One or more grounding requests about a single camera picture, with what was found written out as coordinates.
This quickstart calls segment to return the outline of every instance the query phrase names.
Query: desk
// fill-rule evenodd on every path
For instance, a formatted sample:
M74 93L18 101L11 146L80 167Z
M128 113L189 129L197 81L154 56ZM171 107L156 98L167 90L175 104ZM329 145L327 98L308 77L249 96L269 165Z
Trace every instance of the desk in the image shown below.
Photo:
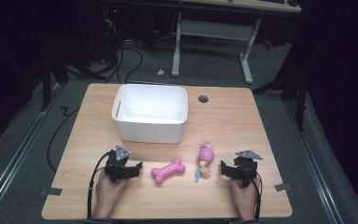
M245 149L251 149L264 158L258 161L264 187L261 217L288 217L292 214L286 192L274 188L282 183L282 178L249 89L185 86L189 106L185 136L179 144L169 145L125 142L119 138L111 117L119 86L91 84L88 87L51 185L62 189L62 193L47 197L43 218L86 218L92 171L98 159L116 144L132 152L127 163L129 166L143 161L144 167L139 177L129 182L112 218L236 217L230 183L220 174L220 161L233 166L235 152ZM199 102L200 95L208 96L209 102ZM204 140L213 146L215 153L210 166L212 176L195 183L199 147ZM166 166L175 157L182 159L186 171L172 175L162 185L156 186L151 169ZM95 190L92 199L95 208Z
M273 10L280 12L299 13L301 11L301 8L299 6L291 7L287 4L287 2L285 2L284 4L277 4L259 0L235 0L231 2L223 0L180 1L181 4L182 2L210 4L222 7L247 7L253 9ZM261 19L257 19L255 20L254 25L234 25L220 22L182 20L182 13L179 12L178 21L176 25L176 44L172 61L172 76L179 76L181 35L199 35L206 37L246 41L246 48L244 49L244 52L240 54L240 62L246 83L252 84L253 79L251 71L249 69L248 57L252 49L252 45L254 44L255 36L257 35L260 22Z

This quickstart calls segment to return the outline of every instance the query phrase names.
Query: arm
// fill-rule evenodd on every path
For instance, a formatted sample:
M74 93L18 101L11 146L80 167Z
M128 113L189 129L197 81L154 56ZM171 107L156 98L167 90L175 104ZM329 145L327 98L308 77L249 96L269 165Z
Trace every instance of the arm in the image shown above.
M260 179L254 179L257 187L260 187ZM241 188L241 183L235 179L231 179L232 197L234 206L244 224L262 223L255 220L255 206L257 204L257 192L253 184L246 188Z
M96 189L97 207L93 218L85 223L114 223L109 218L128 182L129 179L120 179L117 183L114 183L104 171L101 171Z

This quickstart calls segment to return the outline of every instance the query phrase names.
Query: pink toy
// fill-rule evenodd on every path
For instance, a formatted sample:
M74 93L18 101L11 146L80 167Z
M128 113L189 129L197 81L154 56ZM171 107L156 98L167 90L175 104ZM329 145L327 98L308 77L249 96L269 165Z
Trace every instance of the pink toy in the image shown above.
M214 153L213 148L208 145L206 142L204 142L200 147L200 153L199 153L199 165L200 168L197 170L195 177L196 182L199 181L201 175L205 175L206 177L209 177L210 171L206 167L209 163L213 161Z
M186 167L181 164L181 160L179 158L176 158L173 163L162 169L153 168L152 176L154 177L156 184L162 184L165 177L167 177L168 175L172 175L174 173L183 173L185 169Z

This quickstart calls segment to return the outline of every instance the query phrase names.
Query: wire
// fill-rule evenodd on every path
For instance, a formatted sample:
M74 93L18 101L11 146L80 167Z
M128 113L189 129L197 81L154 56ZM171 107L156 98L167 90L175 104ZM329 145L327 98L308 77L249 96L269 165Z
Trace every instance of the wire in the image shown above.
M98 173L98 171L103 169L103 168L98 169L98 167L100 166L101 161L106 156L110 156L110 155L111 155L111 151L108 151L105 154L103 154L103 156L98 160L97 164L95 165L94 171L92 172L91 180L89 181L89 194L87 196L87 219L91 218L91 202L92 202L92 189L93 189L93 186L94 186L94 177Z
M106 42L107 42L107 55L106 55L106 59L109 60L110 59L110 63L105 67L102 68L101 70L98 71L90 71L89 68L87 68L86 66L81 66L81 65L73 65L73 63L69 63L70 65L72 65L77 71L74 71L72 69L70 69L69 67L66 67L66 70L68 73L76 75L76 76L90 76L90 77L94 77L94 78L98 78L100 74L103 74L105 72L108 72L110 70L112 70L113 68L115 68L115 66L117 65L117 57L116 57L116 53L115 51L115 43L119 40L117 40L118 38L120 38L120 34L119 34L119 30L122 29L122 27L116 27L115 24L111 21L111 19L108 19L108 17L104 17L103 18L103 25L105 27L105 31L104 31L104 35L106 36Z
M195 48L186 48L184 47L182 44L181 44L181 48L182 49L188 49L188 50L195 50L195 49L199 49L201 48L203 45L204 45L204 37L202 36L192 36L192 37L188 37L187 39L196 39L196 40L200 40L200 44L198 46L196 46Z
M226 45L231 45L231 44L235 44L235 43L240 42L240 40L229 39L229 40L226 40L226 42L224 42L224 43L218 43L216 41L212 41L212 40L208 40L208 39L209 38L207 38L205 40L205 43L211 44L211 45L218 45L218 46L226 46Z
M166 39L166 38L171 38L172 36L174 36L174 35L171 35L171 36L169 36L169 35L172 33L173 27L175 26L177 16L178 16L178 13L176 12L175 17L173 18L173 22L172 22L172 26L171 26L170 31L164 37L156 39L157 41L163 40L163 39Z
M124 54L123 54L123 45L121 45L121 58L120 58L120 63L116 66L116 69L115 71L112 72L112 74L106 79L105 83L108 83L110 78L115 74L117 73L117 80L118 80L118 83L121 84L121 81L120 81L120 75L118 74L118 68L121 66L121 64L123 63L123 57L124 57Z
M163 47L170 47L173 46L175 44L175 40L172 39L173 37L175 37L175 35L172 36L168 36L165 39L160 39L159 41L156 41L157 45L163 46Z
M62 121L62 123L60 124L60 126L57 128L57 130L55 131L55 133L53 134L53 136L50 138L50 142L48 143L48 151L47 151L47 157L48 157L48 166L50 166L51 170L54 172L54 173L57 173L57 169L54 168L54 166L52 165L51 163L51 160L50 160L50 149L51 149L51 145L55 139L55 137L57 136L57 133L60 131L61 127L63 126L63 124L69 119L71 118L75 112L77 110L79 110L80 106L78 108L76 108L72 113L70 113L66 118L65 120Z
M242 164L240 163L241 169L246 173L249 180L251 180L252 184L255 186L255 191L257 192L257 206L255 208L255 219L258 220L260 217L260 206L261 206L261 193L263 192L263 181L261 179L260 174L256 171L256 174L260 178L260 190L257 187L257 184L255 181L249 176L249 174L246 172L245 168L243 168Z
M134 49L134 48L138 47L138 45L139 45L139 40L136 40L136 39L127 39L127 40L124 40L124 42L135 42L134 46L126 47L126 49Z
M127 49L127 50L132 50L136 53L139 54L139 56L141 56L141 61L138 63L138 65L136 65L136 67L134 69L132 69L132 71L130 71L127 75L126 75L126 78L124 79L124 84L127 84L127 80L129 78L129 76L136 70L139 68L139 66L141 66L142 62L144 61L144 56L142 56L142 53L140 53L138 50L135 50L135 49Z

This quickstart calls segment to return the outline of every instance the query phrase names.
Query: plastic bin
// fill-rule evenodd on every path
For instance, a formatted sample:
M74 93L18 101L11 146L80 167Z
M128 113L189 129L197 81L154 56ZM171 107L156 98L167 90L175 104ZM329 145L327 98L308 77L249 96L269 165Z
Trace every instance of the plastic bin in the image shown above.
M125 141L175 144L183 139L187 110L181 87L127 84L118 89L112 117Z

